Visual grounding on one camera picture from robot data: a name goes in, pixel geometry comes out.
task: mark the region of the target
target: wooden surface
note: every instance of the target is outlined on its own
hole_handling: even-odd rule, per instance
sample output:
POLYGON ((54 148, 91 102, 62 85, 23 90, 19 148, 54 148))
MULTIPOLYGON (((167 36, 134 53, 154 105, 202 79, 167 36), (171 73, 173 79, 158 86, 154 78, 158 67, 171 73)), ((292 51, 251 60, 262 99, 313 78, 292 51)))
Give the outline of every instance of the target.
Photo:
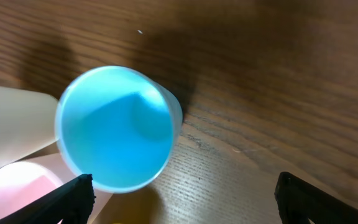
POLYGON ((358 1, 0 0, 0 85, 59 98, 102 65, 185 119, 164 172, 98 223, 280 223, 285 170, 358 208, 358 1))

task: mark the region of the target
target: black object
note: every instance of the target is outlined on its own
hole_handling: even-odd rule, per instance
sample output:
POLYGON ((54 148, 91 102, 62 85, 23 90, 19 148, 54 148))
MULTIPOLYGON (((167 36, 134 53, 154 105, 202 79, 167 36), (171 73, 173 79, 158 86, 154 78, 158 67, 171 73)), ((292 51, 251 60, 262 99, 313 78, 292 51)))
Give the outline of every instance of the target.
POLYGON ((94 199, 92 175, 83 174, 0 219, 0 224, 86 224, 94 199))
POLYGON ((275 198, 283 224, 358 224, 358 210, 311 184, 282 172, 275 198))

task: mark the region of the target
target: plastic cup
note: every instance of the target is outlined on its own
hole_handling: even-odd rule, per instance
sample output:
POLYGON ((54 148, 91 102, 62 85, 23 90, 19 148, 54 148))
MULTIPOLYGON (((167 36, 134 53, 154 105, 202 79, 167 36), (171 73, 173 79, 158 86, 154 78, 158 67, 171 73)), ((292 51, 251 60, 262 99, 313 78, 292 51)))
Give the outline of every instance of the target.
POLYGON ((76 174, 106 192, 137 190, 166 166, 181 131, 178 100, 125 67, 92 69, 65 90, 56 115, 58 147, 76 174))
MULTIPOLYGON (((0 169, 0 219, 69 182, 76 176, 59 153, 15 162, 0 169)), ((112 194, 94 191, 92 223, 112 194)))
POLYGON ((57 105, 50 95, 0 86, 0 167, 56 141, 57 105))

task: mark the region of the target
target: wooden table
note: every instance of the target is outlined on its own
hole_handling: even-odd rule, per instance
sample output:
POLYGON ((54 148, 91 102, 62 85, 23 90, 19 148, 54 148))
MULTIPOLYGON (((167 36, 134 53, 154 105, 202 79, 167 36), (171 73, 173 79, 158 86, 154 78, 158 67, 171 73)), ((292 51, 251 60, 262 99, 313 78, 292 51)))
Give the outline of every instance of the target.
POLYGON ((0 0, 0 85, 134 68, 185 112, 164 172, 98 223, 280 223, 281 171, 358 208, 358 1, 0 0))

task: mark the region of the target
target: cup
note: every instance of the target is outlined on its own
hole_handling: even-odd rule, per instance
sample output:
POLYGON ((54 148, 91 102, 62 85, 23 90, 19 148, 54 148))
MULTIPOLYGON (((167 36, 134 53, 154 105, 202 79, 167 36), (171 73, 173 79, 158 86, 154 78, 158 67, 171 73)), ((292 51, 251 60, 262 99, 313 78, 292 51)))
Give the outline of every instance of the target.
POLYGON ((50 95, 0 86, 0 167, 56 141, 57 105, 50 95))
MULTIPOLYGON (((0 219, 74 179, 59 153, 9 164, 0 169, 0 219)), ((112 194, 96 196, 88 223, 92 223, 112 194)))
POLYGON ((158 83, 125 67, 92 69, 60 98, 58 147, 76 174, 124 193, 153 181, 167 165, 181 131, 178 100, 158 83))

